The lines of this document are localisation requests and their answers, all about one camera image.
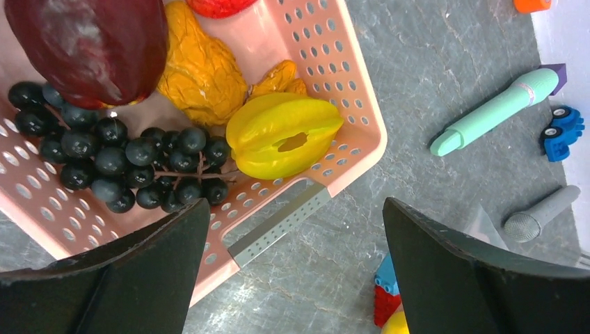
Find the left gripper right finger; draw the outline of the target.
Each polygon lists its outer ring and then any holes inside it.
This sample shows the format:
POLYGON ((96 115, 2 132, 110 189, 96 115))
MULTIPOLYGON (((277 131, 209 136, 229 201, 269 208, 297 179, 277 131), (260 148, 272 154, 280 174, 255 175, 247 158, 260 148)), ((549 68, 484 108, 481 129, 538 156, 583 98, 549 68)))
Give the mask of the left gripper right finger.
POLYGON ((589 272, 512 253, 396 198, 383 221, 411 333, 588 333, 589 272))

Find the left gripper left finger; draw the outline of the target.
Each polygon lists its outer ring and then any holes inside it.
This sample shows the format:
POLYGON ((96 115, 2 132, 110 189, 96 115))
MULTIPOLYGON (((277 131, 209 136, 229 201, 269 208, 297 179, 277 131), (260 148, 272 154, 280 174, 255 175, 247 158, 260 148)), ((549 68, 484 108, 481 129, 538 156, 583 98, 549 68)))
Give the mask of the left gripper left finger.
POLYGON ((209 229, 206 200, 41 269, 1 274, 2 333, 181 333, 209 229))

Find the black grape bunch toy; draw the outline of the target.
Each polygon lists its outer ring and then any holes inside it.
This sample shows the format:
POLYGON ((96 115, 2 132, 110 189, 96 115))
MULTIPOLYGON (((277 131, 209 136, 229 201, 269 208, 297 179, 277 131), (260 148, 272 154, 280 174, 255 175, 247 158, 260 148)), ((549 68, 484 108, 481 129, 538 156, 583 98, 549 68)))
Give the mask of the black grape bunch toy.
POLYGON ((113 213, 133 207, 173 213, 199 199, 220 205, 237 178, 223 171, 227 141, 203 127, 148 127, 131 138, 121 119, 68 104, 47 83, 14 83, 7 98, 16 130, 39 139, 41 158, 60 167, 60 183, 90 190, 113 213))

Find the yellow starfruit toy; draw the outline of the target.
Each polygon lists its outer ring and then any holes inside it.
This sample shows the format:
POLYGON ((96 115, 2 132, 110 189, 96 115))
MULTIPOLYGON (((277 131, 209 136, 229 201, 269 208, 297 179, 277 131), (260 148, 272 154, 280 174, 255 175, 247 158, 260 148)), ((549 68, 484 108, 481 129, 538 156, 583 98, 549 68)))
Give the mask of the yellow starfruit toy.
POLYGON ((343 124, 330 102, 271 93, 243 105, 228 122, 225 138, 243 174, 274 180, 297 175, 318 162, 343 124))

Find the orange wrinkled fruit toy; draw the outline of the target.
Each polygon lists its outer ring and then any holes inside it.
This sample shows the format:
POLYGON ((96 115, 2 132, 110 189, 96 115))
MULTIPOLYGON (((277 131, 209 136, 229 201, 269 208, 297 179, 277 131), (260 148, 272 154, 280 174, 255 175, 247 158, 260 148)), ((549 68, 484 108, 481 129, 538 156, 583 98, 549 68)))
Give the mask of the orange wrinkled fruit toy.
POLYGON ((246 102, 271 93, 306 95, 297 66, 284 60, 249 86, 231 49, 203 31, 182 1, 165 6, 170 48, 157 90, 192 122, 223 126, 246 102))

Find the clear zip top bag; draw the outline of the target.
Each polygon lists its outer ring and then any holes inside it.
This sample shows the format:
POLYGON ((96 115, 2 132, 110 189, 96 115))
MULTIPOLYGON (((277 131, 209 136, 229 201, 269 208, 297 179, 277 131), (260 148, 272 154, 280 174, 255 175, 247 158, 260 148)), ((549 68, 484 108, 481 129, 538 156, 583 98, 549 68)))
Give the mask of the clear zip top bag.
POLYGON ((577 237, 570 230, 557 226, 551 221, 540 228, 537 223, 527 221, 523 228, 505 232, 492 222, 483 207, 475 205, 468 215, 464 233, 487 244, 536 260, 560 264, 579 269, 589 269, 589 254, 581 251, 577 237))

